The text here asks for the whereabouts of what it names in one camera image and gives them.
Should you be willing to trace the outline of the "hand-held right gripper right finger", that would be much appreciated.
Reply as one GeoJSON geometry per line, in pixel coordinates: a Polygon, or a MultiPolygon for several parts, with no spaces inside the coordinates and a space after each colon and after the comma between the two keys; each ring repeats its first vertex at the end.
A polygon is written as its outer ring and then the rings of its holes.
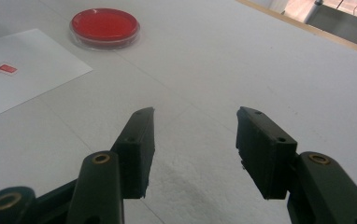
{"type": "Polygon", "coordinates": [[[266,200],[285,199],[297,142],[261,111],[241,106],[236,116],[236,148],[243,167],[266,200]]]}

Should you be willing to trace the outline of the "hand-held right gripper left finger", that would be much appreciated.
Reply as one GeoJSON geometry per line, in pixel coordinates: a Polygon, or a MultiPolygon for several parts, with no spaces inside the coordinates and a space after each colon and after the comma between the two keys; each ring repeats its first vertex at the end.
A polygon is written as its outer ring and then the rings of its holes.
{"type": "Polygon", "coordinates": [[[122,197],[144,198],[155,152],[153,107],[132,114],[111,151],[119,156],[122,197]]]}

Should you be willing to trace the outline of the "red petri dish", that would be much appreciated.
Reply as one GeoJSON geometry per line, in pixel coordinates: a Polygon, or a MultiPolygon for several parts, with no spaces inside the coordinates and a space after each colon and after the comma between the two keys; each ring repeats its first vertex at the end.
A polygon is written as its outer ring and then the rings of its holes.
{"type": "Polygon", "coordinates": [[[69,22],[78,45],[89,49],[122,49],[138,40],[137,19],[115,8],[90,8],[77,13],[69,22]]]}

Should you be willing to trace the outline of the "small red square piece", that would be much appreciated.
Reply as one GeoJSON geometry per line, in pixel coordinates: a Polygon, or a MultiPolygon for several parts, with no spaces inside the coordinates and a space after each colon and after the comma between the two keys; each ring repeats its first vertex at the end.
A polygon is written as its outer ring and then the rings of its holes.
{"type": "Polygon", "coordinates": [[[7,76],[14,76],[18,72],[18,69],[9,63],[0,63],[0,73],[7,76]]]}

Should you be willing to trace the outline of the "white paper sheet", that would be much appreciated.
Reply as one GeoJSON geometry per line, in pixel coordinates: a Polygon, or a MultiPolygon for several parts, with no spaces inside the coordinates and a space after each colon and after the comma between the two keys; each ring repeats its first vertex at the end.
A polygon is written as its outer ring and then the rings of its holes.
{"type": "Polygon", "coordinates": [[[18,69],[0,73],[0,114],[92,70],[38,29],[0,37],[0,63],[18,69]]]}

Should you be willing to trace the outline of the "wooden table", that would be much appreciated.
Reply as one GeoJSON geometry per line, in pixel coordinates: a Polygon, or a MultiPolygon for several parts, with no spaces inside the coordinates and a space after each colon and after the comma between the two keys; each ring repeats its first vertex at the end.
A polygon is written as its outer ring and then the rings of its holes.
{"type": "Polygon", "coordinates": [[[258,4],[255,4],[255,3],[252,3],[250,0],[236,0],[238,3],[242,4],[242,5],[245,5],[247,7],[251,7],[255,10],[258,10],[260,12],[263,12],[264,14],[266,15],[269,15],[275,19],[278,19],[280,21],[284,21],[286,23],[289,23],[290,25],[292,26],[295,26],[297,28],[300,28],[302,30],[305,30],[309,33],[312,33],[314,35],[317,35],[317,36],[320,36],[320,37],[323,37],[323,38],[326,38],[326,39],[329,39],[333,42],[336,42],[337,44],[339,45],[342,45],[342,46],[345,46],[346,48],[350,48],[350,49],[354,49],[357,51],[357,44],[356,43],[353,43],[347,39],[344,39],[342,37],[339,37],[337,35],[333,35],[333,34],[330,34],[328,32],[325,32],[321,29],[318,29],[316,27],[313,27],[313,26],[310,26],[308,24],[304,24],[300,21],[296,21],[294,19],[291,19],[287,16],[284,16],[284,15],[281,15],[273,10],[270,10],[270,9],[267,9],[265,7],[262,7],[258,4]]]}

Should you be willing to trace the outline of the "white metal desk frame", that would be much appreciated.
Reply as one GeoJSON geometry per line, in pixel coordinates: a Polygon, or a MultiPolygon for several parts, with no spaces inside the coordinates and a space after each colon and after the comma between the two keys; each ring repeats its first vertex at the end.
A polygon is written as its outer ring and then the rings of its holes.
{"type": "Polygon", "coordinates": [[[357,17],[315,0],[304,23],[357,44],[357,17]]]}

